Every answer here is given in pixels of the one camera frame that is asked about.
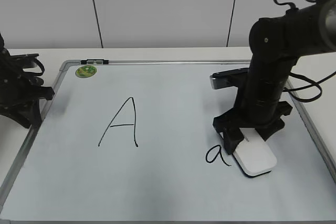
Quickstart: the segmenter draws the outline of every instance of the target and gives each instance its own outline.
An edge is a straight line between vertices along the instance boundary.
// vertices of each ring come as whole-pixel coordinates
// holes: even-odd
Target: round sticker
[[[76,70],[76,76],[79,78],[88,78],[97,73],[97,69],[94,66],[82,66]]]

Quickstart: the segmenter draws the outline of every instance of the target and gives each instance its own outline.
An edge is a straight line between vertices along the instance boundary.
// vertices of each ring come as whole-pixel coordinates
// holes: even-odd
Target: black bracket
[[[223,134],[224,149],[229,155],[235,151],[238,144],[244,139],[240,128],[255,128],[262,139],[266,141],[274,133],[285,127],[281,116],[289,115],[292,110],[292,106],[288,102],[282,101],[278,103],[275,113],[268,123],[256,124],[249,121],[245,117],[244,109],[241,108],[247,74],[248,68],[241,68],[214,73],[211,76],[213,89],[238,88],[234,107],[215,117],[213,121],[216,132]]]

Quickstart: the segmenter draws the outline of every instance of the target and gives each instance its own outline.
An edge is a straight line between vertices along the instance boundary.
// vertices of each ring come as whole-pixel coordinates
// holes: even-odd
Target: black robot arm
[[[261,18],[253,25],[249,68],[212,75],[214,89],[238,88],[233,108],[213,122],[228,154],[244,139],[240,128],[255,128],[266,140],[285,126],[281,116],[289,115],[292,107],[279,99],[301,56],[336,51],[336,0],[309,1],[315,4],[298,9],[274,0],[290,9],[285,16]]]
[[[11,56],[4,48],[0,34],[0,114],[25,128],[40,126],[39,99],[51,100],[51,87],[41,87],[44,66],[36,59],[38,54]],[[24,71],[38,66],[40,73]]]

